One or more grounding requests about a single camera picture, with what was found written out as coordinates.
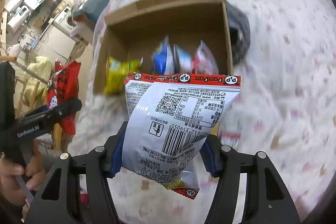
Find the left hand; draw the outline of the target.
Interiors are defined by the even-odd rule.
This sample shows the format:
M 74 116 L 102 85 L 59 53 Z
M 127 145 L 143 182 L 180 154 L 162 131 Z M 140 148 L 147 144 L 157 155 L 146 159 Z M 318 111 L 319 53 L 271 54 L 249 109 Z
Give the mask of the left hand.
M 8 159 L 5 155 L 1 157 L 1 194 L 15 206 L 22 207 L 26 200 L 26 195 L 18 184 L 16 177 L 25 174 L 30 178 L 26 183 L 27 189 L 38 191 L 46 176 L 38 142 L 35 140 L 33 144 L 33 156 L 25 168 Z

